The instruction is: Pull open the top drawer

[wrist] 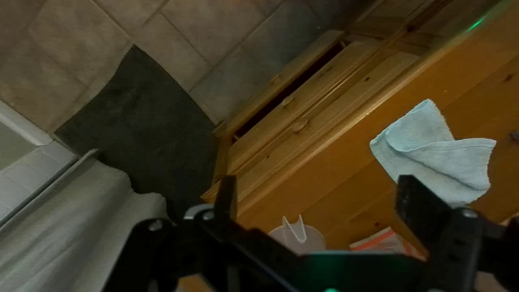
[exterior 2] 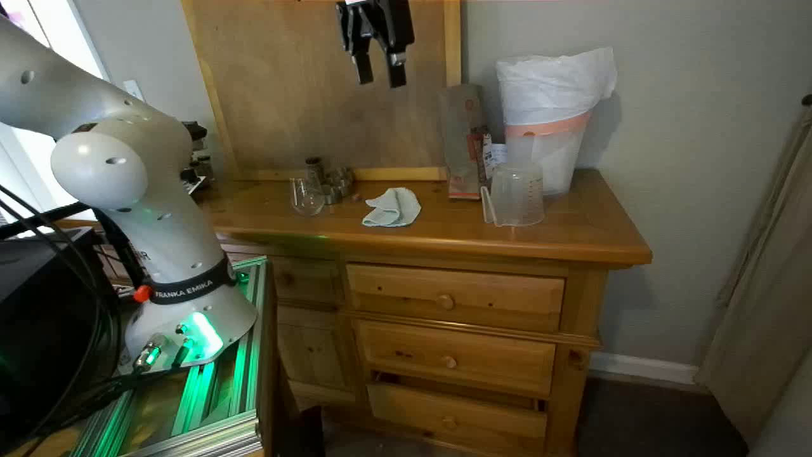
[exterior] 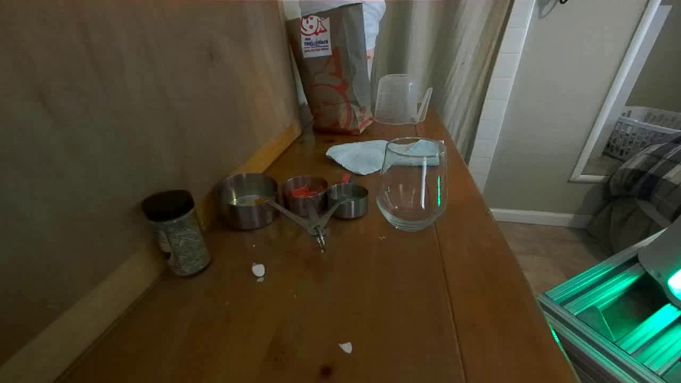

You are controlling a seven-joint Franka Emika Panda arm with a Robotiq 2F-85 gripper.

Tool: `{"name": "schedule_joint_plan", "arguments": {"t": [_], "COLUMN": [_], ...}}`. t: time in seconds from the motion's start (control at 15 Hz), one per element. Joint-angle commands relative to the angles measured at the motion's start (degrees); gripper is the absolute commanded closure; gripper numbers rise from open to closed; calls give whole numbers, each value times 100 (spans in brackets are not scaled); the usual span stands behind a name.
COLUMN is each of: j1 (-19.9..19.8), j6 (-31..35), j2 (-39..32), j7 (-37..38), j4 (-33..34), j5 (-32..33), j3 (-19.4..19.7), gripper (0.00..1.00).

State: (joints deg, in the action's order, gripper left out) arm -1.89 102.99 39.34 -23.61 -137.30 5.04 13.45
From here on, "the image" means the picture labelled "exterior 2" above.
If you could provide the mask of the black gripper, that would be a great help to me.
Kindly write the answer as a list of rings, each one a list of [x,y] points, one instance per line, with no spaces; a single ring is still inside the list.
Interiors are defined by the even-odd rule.
[[[350,52],[359,81],[373,81],[369,39],[387,48],[388,83],[406,86],[406,45],[415,44],[408,0],[338,0],[344,45]]]

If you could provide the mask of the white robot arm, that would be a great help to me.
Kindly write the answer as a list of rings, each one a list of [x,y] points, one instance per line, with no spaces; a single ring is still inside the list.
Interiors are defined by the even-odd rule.
[[[0,123],[57,141],[50,172],[142,257],[148,294],[127,321],[129,363],[217,361],[257,322],[213,227],[190,199],[188,127],[0,21]]]

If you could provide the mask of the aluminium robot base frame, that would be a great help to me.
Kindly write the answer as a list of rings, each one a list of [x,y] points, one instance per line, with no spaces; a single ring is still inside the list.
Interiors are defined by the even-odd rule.
[[[153,348],[158,372],[106,382],[106,406],[92,415],[70,457],[246,457],[261,452],[259,369],[266,306],[264,257],[233,264],[236,290],[259,321],[233,339],[212,311],[179,331],[180,345]]]

